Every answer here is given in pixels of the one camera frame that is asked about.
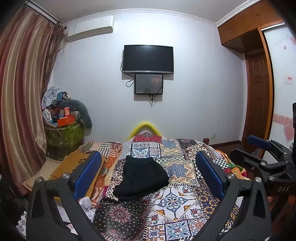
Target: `black monitor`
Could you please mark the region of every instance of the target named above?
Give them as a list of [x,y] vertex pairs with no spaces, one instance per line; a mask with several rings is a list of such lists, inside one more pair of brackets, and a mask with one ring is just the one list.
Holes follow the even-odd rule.
[[135,94],[162,95],[163,75],[162,74],[136,74]]
[[173,47],[124,45],[124,73],[174,73]]

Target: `white sign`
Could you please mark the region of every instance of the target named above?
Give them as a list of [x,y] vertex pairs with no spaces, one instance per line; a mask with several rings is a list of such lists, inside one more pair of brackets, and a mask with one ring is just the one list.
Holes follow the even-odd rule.
[[289,84],[289,85],[292,85],[293,84],[293,78],[288,76],[285,80],[285,84]]

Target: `ceiling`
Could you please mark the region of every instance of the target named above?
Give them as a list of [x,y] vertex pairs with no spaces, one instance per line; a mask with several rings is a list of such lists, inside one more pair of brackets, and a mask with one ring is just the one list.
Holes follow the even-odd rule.
[[148,8],[182,12],[216,23],[246,0],[34,0],[65,22],[119,9]]

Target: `wall-mounted tv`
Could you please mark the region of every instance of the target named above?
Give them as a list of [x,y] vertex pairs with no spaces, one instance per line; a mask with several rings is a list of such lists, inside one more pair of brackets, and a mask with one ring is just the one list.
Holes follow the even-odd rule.
[[124,73],[174,73],[173,47],[124,45]]

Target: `blue fabric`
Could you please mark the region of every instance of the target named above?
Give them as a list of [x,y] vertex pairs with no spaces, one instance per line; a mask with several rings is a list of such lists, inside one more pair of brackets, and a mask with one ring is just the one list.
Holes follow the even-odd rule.
[[75,182],[74,199],[78,201],[79,198],[83,198],[89,189],[94,177],[96,176],[102,163],[102,157],[97,152],[87,167],[83,170],[78,180]]
[[223,183],[201,152],[196,154],[195,162],[213,196],[224,198]]
[[63,100],[63,92],[57,93],[57,102],[60,102]]

